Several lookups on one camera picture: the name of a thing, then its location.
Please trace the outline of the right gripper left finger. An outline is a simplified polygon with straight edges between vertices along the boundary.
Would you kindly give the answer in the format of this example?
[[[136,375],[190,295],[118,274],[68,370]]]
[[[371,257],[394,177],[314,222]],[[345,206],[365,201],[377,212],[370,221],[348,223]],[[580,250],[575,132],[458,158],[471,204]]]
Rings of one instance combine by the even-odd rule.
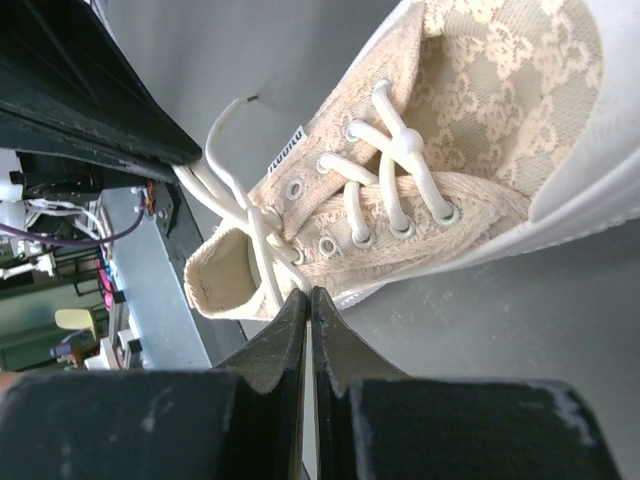
[[[308,298],[216,367],[22,375],[1,398],[5,479],[298,479]]]

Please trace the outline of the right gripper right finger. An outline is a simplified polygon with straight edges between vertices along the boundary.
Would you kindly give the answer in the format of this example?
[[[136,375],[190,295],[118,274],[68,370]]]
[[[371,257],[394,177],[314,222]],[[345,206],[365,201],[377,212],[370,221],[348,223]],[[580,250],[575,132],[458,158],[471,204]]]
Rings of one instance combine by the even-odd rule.
[[[426,379],[391,364],[310,296],[322,479],[616,479],[600,426],[569,385]]]

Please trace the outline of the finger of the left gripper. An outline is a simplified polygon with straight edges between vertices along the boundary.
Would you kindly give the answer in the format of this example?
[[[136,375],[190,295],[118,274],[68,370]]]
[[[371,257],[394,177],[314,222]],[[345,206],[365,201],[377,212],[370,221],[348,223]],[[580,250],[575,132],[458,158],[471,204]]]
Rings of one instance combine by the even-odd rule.
[[[1,146],[154,180],[202,155],[85,1],[2,2]]]

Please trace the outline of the white shoelace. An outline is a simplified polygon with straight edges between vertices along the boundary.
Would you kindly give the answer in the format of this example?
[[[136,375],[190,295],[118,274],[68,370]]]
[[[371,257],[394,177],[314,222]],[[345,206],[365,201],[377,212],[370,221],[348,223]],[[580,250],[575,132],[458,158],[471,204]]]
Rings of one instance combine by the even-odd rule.
[[[348,223],[352,229],[352,242],[364,248],[374,240],[374,231],[368,227],[360,208],[359,189],[362,186],[378,185],[382,195],[391,233],[399,238],[408,238],[415,232],[413,221],[404,213],[397,193],[393,165],[400,165],[413,178],[424,204],[433,220],[444,227],[459,222],[460,210],[444,198],[427,167],[422,148],[422,136],[408,127],[392,105],[389,93],[392,82],[380,80],[371,93],[372,104],[391,134],[386,137],[366,122],[356,119],[349,123],[345,138],[349,142],[363,141],[381,153],[379,172],[373,174],[336,153],[324,153],[318,161],[320,173],[336,172],[347,183],[343,190],[343,202]],[[276,263],[287,270],[287,275],[303,289],[310,285],[298,269],[303,254],[285,246],[279,232],[280,217],[273,211],[264,210],[249,199],[241,183],[217,160],[215,143],[225,122],[238,109],[258,99],[256,95],[234,99],[217,117],[212,125],[204,148],[205,163],[196,161],[173,169],[179,182],[204,206],[249,236],[257,264],[259,278],[266,287],[268,296],[277,306],[284,300],[276,278]]]

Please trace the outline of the beige lace sneaker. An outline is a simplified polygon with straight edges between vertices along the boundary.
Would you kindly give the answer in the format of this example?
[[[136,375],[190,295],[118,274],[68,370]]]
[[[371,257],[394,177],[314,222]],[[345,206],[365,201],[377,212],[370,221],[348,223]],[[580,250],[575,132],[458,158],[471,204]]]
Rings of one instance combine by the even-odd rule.
[[[320,173],[336,153],[377,174],[381,153],[345,130],[386,137],[371,93],[423,138],[440,193],[460,210],[437,224],[412,176],[393,165],[408,238],[394,236],[378,185],[359,189],[373,242],[352,242],[347,180]],[[246,189],[300,251],[303,289],[276,263],[283,300],[322,287],[351,307],[387,284],[580,239],[639,215],[639,5],[635,1],[402,1],[378,27],[264,178]],[[282,306],[259,278],[249,236],[220,216],[187,260],[184,291],[209,319],[268,321]]]

